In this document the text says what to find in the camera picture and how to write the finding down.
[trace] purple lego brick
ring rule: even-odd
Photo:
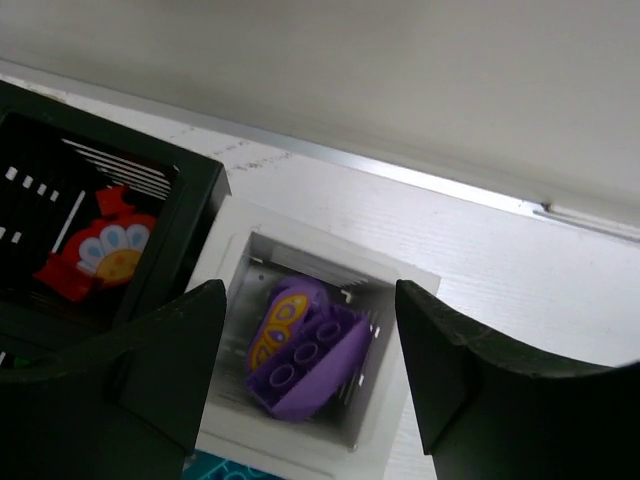
[[[329,308],[324,286],[307,277],[288,277],[276,287],[275,295],[258,332],[249,346],[247,371],[258,368],[271,355],[294,337],[308,319]]]
[[[275,418],[302,421],[361,368],[371,337],[365,315],[333,305],[249,375],[246,386]]]

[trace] white box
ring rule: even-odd
[[[302,424],[270,418],[243,386],[244,359],[267,295],[292,272],[335,286],[367,311],[375,338],[361,374]],[[288,479],[382,478],[409,385],[395,319],[395,283],[435,293],[439,278],[249,202],[227,197],[188,289],[219,278],[227,315],[197,448]]]

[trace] white petal pattern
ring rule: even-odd
[[[127,228],[129,248],[142,252],[149,240],[149,229],[144,225],[135,224]]]
[[[102,242],[95,237],[87,238],[80,244],[78,255],[80,255],[82,263],[95,270],[105,257]]]
[[[105,255],[109,255],[116,250],[129,248],[127,234],[120,225],[109,225],[100,232],[100,243]]]

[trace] white table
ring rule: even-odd
[[[445,302],[508,335],[596,363],[640,357],[637,246],[27,86],[222,161],[234,195],[440,275]],[[385,478],[436,478],[430,458],[422,455],[411,401]]]

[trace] teal object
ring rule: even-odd
[[[269,473],[198,450],[185,465],[182,480],[282,480]]]

